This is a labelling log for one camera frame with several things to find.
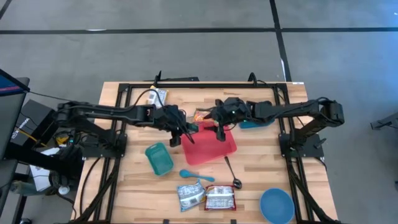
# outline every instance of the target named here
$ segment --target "food package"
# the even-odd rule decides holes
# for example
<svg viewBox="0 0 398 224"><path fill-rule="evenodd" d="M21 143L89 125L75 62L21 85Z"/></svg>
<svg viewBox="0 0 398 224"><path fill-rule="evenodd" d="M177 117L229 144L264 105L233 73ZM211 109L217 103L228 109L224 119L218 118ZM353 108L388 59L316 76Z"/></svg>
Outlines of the food package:
<svg viewBox="0 0 398 224"><path fill-rule="evenodd" d="M208 115L210 112L208 111L200 111L196 110L195 114L193 115L193 122L199 123L199 122L214 122L213 119L208 118L205 119L205 116Z"/></svg>
<svg viewBox="0 0 398 224"><path fill-rule="evenodd" d="M162 104L165 105L167 93L169 91L168 90L162 90L162 89L156 88L154 86L151 86L150 88L155 90L159 94L160 98L158 99L157 94L154 91L150 91L148 99L147 99L147 104L156 105L156 108L159 109L159 108L162 107Z"/></svg>
<svg viewBox="0 0 398 224"><path fill-rule="evenodd" d="M206 187L205 210L236 210L233 186L210 185Z"/></svg>
<svg viewBox="0 0 398 224"><path fill-rule="evenodd" d="M201 185L199 179L194 185L178 186L177 193L180 199L181 212L184 212L206 200L206 191Z"/></svg>

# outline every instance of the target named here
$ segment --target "blue plate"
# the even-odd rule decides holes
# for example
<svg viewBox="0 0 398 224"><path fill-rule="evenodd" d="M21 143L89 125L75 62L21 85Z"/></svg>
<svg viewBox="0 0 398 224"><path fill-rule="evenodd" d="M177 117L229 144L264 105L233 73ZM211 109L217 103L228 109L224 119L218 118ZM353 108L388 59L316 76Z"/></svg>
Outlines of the blue plate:
<svg viewBox="0 0 398 224"><path fill-rule="evenodd" d="M260 198L264 218L273 224L286 224L293 219L294 204L288 193L281 189L266 190Z"/></svg>

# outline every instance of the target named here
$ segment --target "blue plastic spoon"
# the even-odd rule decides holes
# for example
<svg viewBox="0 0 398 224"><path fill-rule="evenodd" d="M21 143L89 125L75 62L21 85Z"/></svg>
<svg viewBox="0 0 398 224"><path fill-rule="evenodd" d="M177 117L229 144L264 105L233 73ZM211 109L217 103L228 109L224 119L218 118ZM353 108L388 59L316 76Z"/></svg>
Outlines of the blue plastic spoon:
<svg viewBox="0 0 398 224"><path fill-rule="evenodd" d="M207 181L210 181L210 182L214 182L214 178L212 178L212 177L205 177L205 176L200 176L200 175L192 174L191 172L189 172L189 171L186 170L186 169L180 170L180 176L181 176L182 178L198 177L198 178L201 178L201 179L205 179L205 180L207 180Z"/></svg>

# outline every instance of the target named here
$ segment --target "red plastic tray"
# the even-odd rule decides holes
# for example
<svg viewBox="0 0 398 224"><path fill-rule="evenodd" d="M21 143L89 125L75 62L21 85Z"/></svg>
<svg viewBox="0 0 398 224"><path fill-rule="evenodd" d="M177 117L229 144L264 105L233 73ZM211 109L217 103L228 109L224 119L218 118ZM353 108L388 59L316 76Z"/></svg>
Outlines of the red plastic tray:
<svg viewBox="0 0 398 224"><path fill-rule="evenodd" d="M199 165L236 151L236 144L231 131L225 131L225 142L221 142L217 140L214 131L205 129L205 127L213 125L213 123L198 124L199 132L192 134L194 144L185 135L182 136L182 148L188 164Z"/></svg>

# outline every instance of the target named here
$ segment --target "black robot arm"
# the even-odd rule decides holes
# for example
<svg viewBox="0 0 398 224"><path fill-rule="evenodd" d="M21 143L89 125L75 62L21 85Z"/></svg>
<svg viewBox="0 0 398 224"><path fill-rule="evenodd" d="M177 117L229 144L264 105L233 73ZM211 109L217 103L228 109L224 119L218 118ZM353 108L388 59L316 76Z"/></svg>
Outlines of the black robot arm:
<svg viewBox="0 0 398 224"><path fill-rule="evenodd" d="M273 106L270 101L245 103L239 98L227 98L225 102L216 100L216 106L210 109L210 114L205 118L213 118L218 122L216 132L220 141L225 141L224 126L243 121L268 123L277 118L313 117L313 121L294 131L294 139L291 141L296 143L306 140L325 127L337 127L344 123L341 104L327 98L279 106Z"/></svg>
<svg viewBox="0 0 398 224"><path fill-rule="evenodd" d="M186 121L183 111L177 105L166 105L159 109L155 105L133 105L127 108L92 105L71 101L58 105L55 121L64 128L77 128L86 133L98 135L101 139L114 142L116 133L102 129L87 121L87 118L123 121L137 127L151 127L171 132L170 146L181 143L182 134L197 131L197 126Z"/></svg>

